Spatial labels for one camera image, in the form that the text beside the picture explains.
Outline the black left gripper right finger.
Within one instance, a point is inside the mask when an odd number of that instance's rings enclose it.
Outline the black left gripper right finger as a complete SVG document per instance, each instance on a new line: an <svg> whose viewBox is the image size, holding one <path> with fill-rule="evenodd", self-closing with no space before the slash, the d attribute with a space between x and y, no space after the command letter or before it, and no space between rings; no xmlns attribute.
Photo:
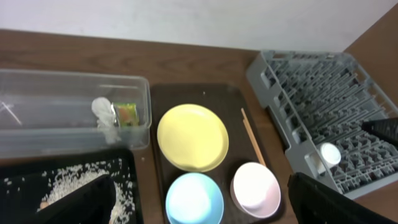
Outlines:
<svg viewBox="0 0 398 224"><path fill-rule="evenodd" d="M301 172L289 177L288 189L290 204L299 223L395 223Z"/></svg>

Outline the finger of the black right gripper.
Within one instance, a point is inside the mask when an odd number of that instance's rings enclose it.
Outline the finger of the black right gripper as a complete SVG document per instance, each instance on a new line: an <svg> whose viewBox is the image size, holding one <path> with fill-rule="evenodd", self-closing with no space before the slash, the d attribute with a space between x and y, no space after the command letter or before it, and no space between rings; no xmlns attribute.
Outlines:
<svg viewBox="0 0 398 224"><path fill-rule="evenodd" d="M397 147L397 118L364 121L361 129Z"/></svg>

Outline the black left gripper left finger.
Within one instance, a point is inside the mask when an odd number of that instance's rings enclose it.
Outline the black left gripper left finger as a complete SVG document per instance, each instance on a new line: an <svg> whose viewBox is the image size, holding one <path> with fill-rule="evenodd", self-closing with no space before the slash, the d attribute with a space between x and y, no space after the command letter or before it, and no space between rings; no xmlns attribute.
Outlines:
<svg viewBox="0 0 398 224"><path fill-rule="evenodd" d="M101 175L29 218L33 224L109 223L116 204L112 178Z"/></svg>

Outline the white cup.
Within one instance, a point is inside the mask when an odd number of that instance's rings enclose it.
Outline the white cup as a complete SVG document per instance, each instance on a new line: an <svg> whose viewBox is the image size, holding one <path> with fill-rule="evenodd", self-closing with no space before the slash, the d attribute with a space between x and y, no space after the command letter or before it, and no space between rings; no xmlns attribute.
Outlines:
<svg viewBox="0 0 398 224"><path fill-rule="evenodd" d="M340 161L341 153L334 144L325 142L319 145L318 154L315 154L314 157L314 162L319 174L338 165Z"/></svg>

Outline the pink white bowl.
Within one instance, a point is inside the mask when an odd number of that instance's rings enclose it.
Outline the pink white bowl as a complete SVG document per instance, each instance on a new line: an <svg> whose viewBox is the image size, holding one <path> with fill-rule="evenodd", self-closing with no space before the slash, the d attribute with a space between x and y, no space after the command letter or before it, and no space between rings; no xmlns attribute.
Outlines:
<svg viewBox="0 0 398 224"><path fill-rule="evenodd" d="M257 162L244 163L237 169L230 184L230 194L238 209L260 219L275 215L282 200L275 175Z"/></svg>

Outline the orange green snack wrapper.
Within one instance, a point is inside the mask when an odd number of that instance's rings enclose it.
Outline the orange green snack wrapper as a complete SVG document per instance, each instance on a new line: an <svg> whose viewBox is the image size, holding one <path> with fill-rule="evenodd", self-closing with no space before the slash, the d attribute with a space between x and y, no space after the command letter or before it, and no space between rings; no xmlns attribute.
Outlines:
<svg viewBox="0 0 398 224"><path fill-rule="evenodd" d="M139 116L135 103L115 103L113 107L120 127L139 125Z"/></svg>

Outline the blue bowl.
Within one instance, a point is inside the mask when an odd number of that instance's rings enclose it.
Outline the blue bowl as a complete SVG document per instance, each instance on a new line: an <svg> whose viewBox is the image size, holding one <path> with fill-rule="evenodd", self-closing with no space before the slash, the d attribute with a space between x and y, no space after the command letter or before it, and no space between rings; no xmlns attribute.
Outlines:
<svg viewBox="0 0 398 224"><path fill-rule="evenodd" d="M171 224L220 224L224 214L223 194L207 175L186 173L169 187L165 211Z"/></svg>

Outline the yellow plate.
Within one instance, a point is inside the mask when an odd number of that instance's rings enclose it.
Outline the yellow plate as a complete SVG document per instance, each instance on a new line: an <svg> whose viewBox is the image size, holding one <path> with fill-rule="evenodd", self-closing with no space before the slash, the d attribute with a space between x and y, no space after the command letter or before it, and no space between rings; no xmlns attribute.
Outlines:
<svg viewBox="0 0 398 224"><path fill-rule="evenodd" d="M174 106L161 117L156 132L164 157L187 172L218 167L229 149L224 122L212 110L195 104Z"/></svg>

